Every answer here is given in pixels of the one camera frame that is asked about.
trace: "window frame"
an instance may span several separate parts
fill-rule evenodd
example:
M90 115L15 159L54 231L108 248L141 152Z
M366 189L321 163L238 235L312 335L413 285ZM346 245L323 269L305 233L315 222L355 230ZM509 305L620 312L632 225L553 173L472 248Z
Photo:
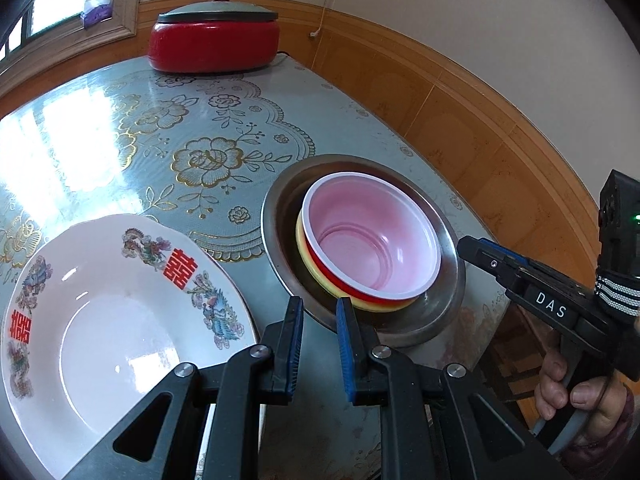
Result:
M7 52L0 61L0 98L27 79L73 56L135 36L139 2L111 0L113 15L109 20L85 29L78 15L71 16L27 38L28 22L33 13L32 3L22 20L20 47Z

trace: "red pot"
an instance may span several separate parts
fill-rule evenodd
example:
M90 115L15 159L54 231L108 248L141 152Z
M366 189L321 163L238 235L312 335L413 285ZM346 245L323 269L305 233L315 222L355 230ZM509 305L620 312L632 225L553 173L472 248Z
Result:
M158 16L149 63L162 72L242 72L269 64L278 51L278 13L252 4L213 0Z

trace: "black and white strap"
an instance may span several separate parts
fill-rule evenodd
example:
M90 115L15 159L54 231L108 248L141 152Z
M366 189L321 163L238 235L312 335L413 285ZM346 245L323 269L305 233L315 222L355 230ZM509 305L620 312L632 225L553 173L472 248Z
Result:
M640 316L640 290L598 275L594 294L610 307L628 316Z

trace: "yellow bowl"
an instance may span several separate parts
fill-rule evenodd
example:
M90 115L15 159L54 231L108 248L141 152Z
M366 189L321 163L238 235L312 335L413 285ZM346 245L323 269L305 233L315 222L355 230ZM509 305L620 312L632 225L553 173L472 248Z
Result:
M318 282L322 286L322 288L324 288L324 290L326 290L334 298L344 298L348 296L349 298L351 298L351 304L355 308L359 308L360 310L368 310L369 312L395 312L396 310L401 310L402 308L409 306L415 301L415 298L412 298L393 306L378 305L369 301L361 300L359 298L354 298L353 296L350 296L346 292L340 290L340 288L330 282L329 279L327 279L327 277L320 271L320 269L318 269L318 266L316 266L316 263L313 261L311 254L309 254L309 250L306 246L305 230L302 227L302 213L298 215L298 221L296 222L296 245L298 246L298 251L300 252L300 257L302 257L302 261L305 264L306 270L309 271L316 282Z

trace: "metal bolt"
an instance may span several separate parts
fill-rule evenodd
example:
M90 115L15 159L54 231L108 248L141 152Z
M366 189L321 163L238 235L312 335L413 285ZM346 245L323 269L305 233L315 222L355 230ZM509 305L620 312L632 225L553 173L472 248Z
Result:
M269 350L269 347L265 345L254 345L249 350L249 355L256 359L259 359L260 357L267 357L270 353L271 350Z
M174 374L178 377L189 377L193 374L195 368L191 363L180 363L177 367L174 368Z
M371 350L371 355L373 355L373 357L377 357L378 359L386 359L391 355L391 348L384 345L374 346Z
M466 375L466 368L458 363L452 363L447 366L447 374L449 375L449 377L455 377L459 379L460 377L464 377Z

